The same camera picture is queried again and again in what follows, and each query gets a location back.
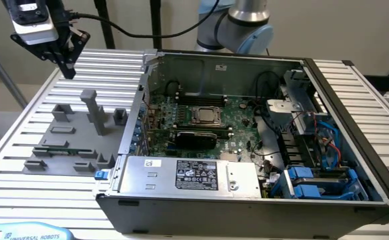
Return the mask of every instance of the power supply label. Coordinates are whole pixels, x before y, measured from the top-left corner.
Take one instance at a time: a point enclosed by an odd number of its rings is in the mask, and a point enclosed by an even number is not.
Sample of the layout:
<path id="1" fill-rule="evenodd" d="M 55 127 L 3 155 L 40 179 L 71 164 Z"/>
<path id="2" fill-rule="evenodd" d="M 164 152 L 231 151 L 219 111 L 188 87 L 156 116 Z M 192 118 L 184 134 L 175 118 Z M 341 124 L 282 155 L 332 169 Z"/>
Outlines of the power supply label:
<path id="1" fill-rule="evenodd" d="M 217 191 L 216 162 L 177 160 L 175 186 L 177 189 Z"/>

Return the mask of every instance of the capacitor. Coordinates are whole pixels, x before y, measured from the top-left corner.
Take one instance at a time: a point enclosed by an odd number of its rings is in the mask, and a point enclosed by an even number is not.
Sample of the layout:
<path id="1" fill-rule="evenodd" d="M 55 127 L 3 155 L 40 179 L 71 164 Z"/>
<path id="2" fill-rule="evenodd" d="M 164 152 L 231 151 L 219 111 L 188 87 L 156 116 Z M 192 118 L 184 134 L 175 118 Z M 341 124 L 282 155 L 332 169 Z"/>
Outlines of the capacitor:
<path id="1" fill-rule="evenodd" d="M 240 109 L 245 110 L 248 108 L 248 105 L 245 103 L 241 103 L 241 104 L 239 104 L 239 107 L 240 107 Z"/>

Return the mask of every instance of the white wall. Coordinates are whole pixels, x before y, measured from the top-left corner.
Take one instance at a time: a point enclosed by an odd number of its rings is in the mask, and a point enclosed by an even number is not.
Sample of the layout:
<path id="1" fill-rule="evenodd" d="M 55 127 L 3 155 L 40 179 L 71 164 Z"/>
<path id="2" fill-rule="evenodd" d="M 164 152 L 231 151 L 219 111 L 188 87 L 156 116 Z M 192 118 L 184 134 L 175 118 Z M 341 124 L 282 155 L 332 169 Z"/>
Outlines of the white wall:
<path id="1" fill-rule="evenodd" d="M 68 9 L 96 14 L 93 0 L 64 0 Z M 199 0 L 163 0 L 163 32 L 195 24 Z M 108 0 L 111 19 L 133 33 L 151 33 L 149 1 Z M 389 70 L 389 0 L 269 0 L 277 56 L 352 60 L 365 74 Z M 92 35 L 89 48 L 104 48 L 100 23 L 79 20 Z M 0 61 L 17 83 L 41 84 L 55 66 L 40 61 L 11 41 L 9 16 L 0 1 Z M 197 32 L 164 39 L 164 48 L 192 50 Z M 151 39 L 133 39 L 115 31 L 120 49 L 152 48 Z"/>

